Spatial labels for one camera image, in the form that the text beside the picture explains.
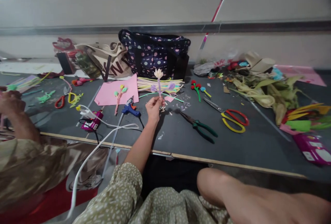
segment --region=gray tabletop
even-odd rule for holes
[[[329,71],[319,71],[319,73],[329,87],[321,87],[303,82],[298,82],[296,85],[314,100],[330,105],[331,74]],[[17,78],[17,76],[0,75],[0,84],[4,85],[13,82]],[[206,87],[207,92],[212,96],[212,101],[221,108],[236,109],[248,117],[250,124],[246,127],[245,133],[238,134],[232,132],[224,125],[221,115],[216,110],[203,100],[199,102],[197,93],[190,88],[190,82],[193,79]],[[87,106],[102,83],[101,80],[98,80],[85,83],[80,87],[73,87],[74,93],[84,93],[79,104]],[[68,136],[84,141],[87,137],[86,131],[80,129],[81,125],[76,127],[80,114],[75,108],[69,108],[68,98],[66,98],[66,105],[63,109],[54,108],[54,103],[62,95],[65,85],[65,82],[59,78],[45,80],[38,89],[44,89],[46,92],[56,90],[56,93],[44,104],[39,104],[36,100],[36,97],[43,95],[41,92],[23,97],[23,100],[27,102],[27,106],[34,104],[32,107],[27,107],[26,112],[42,132],[63,137]],[[150,97],[152,96],[142,97],[139,103],[135,104],[138,107],[137,110],[141,112],[141,121],[144,125],[148,119],[144,105]],[[184,103],[173,100],[171,103],[168,103],[166,112],[161,114],[155,134],[153,150],[173,154],[174,157],[292,176],[303,175],[311,180],[331,182],[331,167],[318,167],[307,162],[295,142],[292,141],[290,135],[286,134],[291,140],[289,142],[248,101],[235,93],[224,93],[223,84],[219,79],[199,78],[192,75],[191,70],[188,70],[185,77],[185,85],[178,98],[183,100]],[[299,101],[301,104],[310,104],[310,100],[305,97],[300,96]],[[268,118],[274,121],[272,109],[263,109],[260,106],[258,108]],[[100,107],[93,102],[90,109],[99,110]],[[109,124],[117,125],[120,114],[114,116],[114,109],[115,106],[106,106],[103,111],[103,120]],[[192,128],[192,125],[177,113],[178,110],[182,110],[192,118],[198,119],[213,128],[218,133],[218,138],[214,138],[215,144],[211,144],[202,138]],[[137,123],[140,126],[140,130],[142,130],[142,125],[138,118],[131,114],[125,115],[121,125],[130,123]],[[111,128],[102,124],[97,132],[99,137],[102,138],[110,131]],[[331,150],[331,131],[319,131],[318,134],[322,136],[321,141],[326,148]],[[120,129],[115,144],[122,147],[130,147],[139,135],[140,132],[137,130]],[[107,139],[107,142],[111,142],[112,138],[113,135]],[[94,134],[89,134],[88,139],[95,140]]]

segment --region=pink paper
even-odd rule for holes
[[[174,98],[170,96],[166,96],[164,99],[167,100],[168,102],[172,102],[174,100]]]
[[[288,65],[276,65],[276,67],[283,73],[286,74],[287,77],[292,77],[296,75],[303,75],[303,79],[299,79],[298,81],[315,84],[319,86],[327,86],[319,74],[315,72],[312,67],[304,67],[304,66],[288,66]]]
[[[299,132],[299,131],[293,131],[293,130],[291,130],[291,127],[289,125],[285,125],[285,124],[280,124],[279,129],[281,129],[282,131],[287,132],[288,134],[291,134],[291,135],[297,135],[297,134],[304,133],[304,132]]]
[[[121,92],[120,86],[124,85],[128,90],[122,94],[120,99],[120,104],[125,104],[128,99],[133,96],[133,102],[139,102],[138,97],[138,87],[137,87],[137,74],[134,74],[130,79],[126,81],[113,81],[113,82],[104,82],[94,99],[95,103],[99,106],[108,106],[116,105],[117,97],[114,95],[114,92]]]

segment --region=blue glue gun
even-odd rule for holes
[[[132,108],[132,104],[133,104],[133,96],[126,102],[126,104],[125,104],[125,106],[124,106],[124,108],[122,110],[122,113],[123,114],[131,113],[135,117],[140,117],[140,112],[139,111],[135,111]]]

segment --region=hand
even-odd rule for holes
[[[18,91],[3,92],[0,98],[0,113],[8,116],[24,112],[25,102],[21,100],[21,96]]]
[[[146,110],[148,114],[148,122],[157,124],[160,120],[160,107],[166,105],[162,97],[153,97],[146,103]]]

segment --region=polka dot bag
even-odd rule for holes
[[[132,73],[153,78],[155,69],[161,69],[164,77],[184,79],[191,41],[183,36],[151,35],[122,29],[118,38],[128,51]]]

